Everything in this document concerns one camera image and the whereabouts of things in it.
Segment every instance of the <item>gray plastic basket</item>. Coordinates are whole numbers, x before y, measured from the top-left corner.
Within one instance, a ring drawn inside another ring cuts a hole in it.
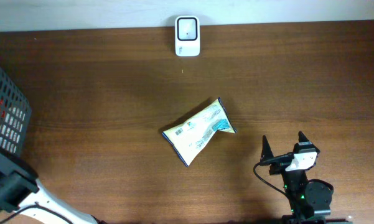
[[[0,147],[21,154],[32,110],[26,97],[0,68]]]

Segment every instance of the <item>black cable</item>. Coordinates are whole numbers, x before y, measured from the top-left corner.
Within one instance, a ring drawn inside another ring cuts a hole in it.
[[[46,211],[46,212],[48,212],[48,213],[51,213],[51,214],[55,215],[56,217],[61,218],[63,221],[65,221],[65,222],[67,222],[67,223],[69,223],[69,224],[73,224],[69,219],[67,219],[67,218],[64,217],[63,215],[61,215],[61,214],[59,214],[59,213],[57,213],[57,212],[55,212],[55,211],[53,211],[53,210],[50,210],[50,209],[48,209],[48,208],[45,208],[45,207],[43,207],[43,206],[40,206],[38,203],[35,204],[35,205],[30,205],[30,206],[28,206],[28,207],[25,207],[25,208],[19,210],[18,212],[16,212],[16,213],[10,215],[9,217],[7,217],[7,218],[1,220],[1,221],[0,221],[0,224],[4,224],[4,223],[8,222],[9,220],[12,220],[14,217],[20,215],[22,212],[24,212],[24,211],[26,211],[26,210],[28,210],[28,209],[30,209],[30,208],[38,208],[38,209],[44,210],[44,211]]]
[[[257,172],[256,172],[256,168],[258,166],[260,166],[261,162],[258,162],[254,167],[253,167],[253,173],[255,173],[255,176],[257,178],[259,178],[259,180],[263,181],[266,185],[270,186],[272,189],[278,191],[279,193],[283,194],[288,200],[292,201],[292,203],[297,203],[296,200],[292,197],[290,197],[289,195],[287,195],[285,192],[283,192],[281,189],[275,187],[274,185],[270,184],[269,182],[267,182],[266,180],[264,180],[262,177],[260,177]],[[300,216],[297,214],[296,215],[296,218],[297,218],[297,222],[298,224],[301,224],[301,220],[300,220]]]

